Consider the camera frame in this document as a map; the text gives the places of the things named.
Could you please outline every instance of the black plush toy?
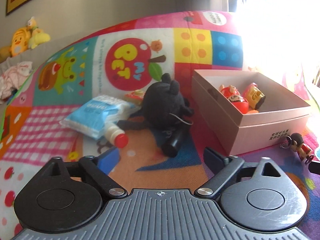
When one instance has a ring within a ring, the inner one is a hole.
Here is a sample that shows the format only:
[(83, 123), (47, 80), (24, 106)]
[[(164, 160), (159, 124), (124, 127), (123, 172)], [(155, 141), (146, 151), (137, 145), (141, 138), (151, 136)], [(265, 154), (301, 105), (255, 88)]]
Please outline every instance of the black plush toy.
[(188, 100), (180, 93), (179, 83), (171, 80), (168, 73), (163, 74), (160, 82), (148, 87), (143, 97), (141, 112), (143, 122), (120, 120), (117, 125), (123, 130), (176, 128), (161, 147), (165, 155), (176, 156), (191, 125), (183, 120), (183, 116), (192, 116), (194, 113)]

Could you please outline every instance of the pink gingham pattern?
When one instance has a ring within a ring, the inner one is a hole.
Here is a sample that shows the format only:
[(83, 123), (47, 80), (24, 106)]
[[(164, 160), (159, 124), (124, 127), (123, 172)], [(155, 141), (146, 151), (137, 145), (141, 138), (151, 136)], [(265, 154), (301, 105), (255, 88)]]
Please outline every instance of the pink gingham pattern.
[(79, 106), (33, 107), (15, 141), (3, 160), (44, 165), (50, 158), (65, 158), (70, 151), (76, 132), (59, 124)]

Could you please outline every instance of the pink box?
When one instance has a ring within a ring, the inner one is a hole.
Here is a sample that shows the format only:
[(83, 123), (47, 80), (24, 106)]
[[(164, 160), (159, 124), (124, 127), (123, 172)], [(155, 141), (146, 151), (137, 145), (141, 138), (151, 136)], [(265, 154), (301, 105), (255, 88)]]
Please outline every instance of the pink box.
[[(257, 114), (241, 114), (220, 92), (220, 85), (235, 86), (240, 93), (256, 83), (266, 96)], [(228, 155), (278, 144), (283, 136), (301, 133), (311, 106), (261, 73), (233, 70), (195, 70), (192, 97)]]

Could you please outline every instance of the metal key ring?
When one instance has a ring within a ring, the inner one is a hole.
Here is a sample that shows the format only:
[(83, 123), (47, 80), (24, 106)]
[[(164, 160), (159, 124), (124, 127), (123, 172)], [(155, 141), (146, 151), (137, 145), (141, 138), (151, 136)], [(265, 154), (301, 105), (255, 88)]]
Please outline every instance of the metal key ring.
[(292, 139), (289, 135), (285, 136), (285, 140), (280, 144), (280, 147), (283, 149), (289, 149), (292, 143)]

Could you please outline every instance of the keychain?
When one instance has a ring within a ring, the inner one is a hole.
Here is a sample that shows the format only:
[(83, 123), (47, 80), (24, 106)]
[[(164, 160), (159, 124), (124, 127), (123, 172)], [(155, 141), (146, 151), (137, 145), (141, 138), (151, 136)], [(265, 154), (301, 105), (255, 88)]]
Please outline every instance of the keychain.
[(286, 135), (285, 141), (280, 144), (283, 149), (290, 148), (292, 151), (297, 152), (301, 161), (306, 159), (305, 165), (308, 165), (313, 158), (314, 154), (311, 154), (312, 149), (304, 143), (303, 137), (299, 133), (293, 133), (292, 135)]

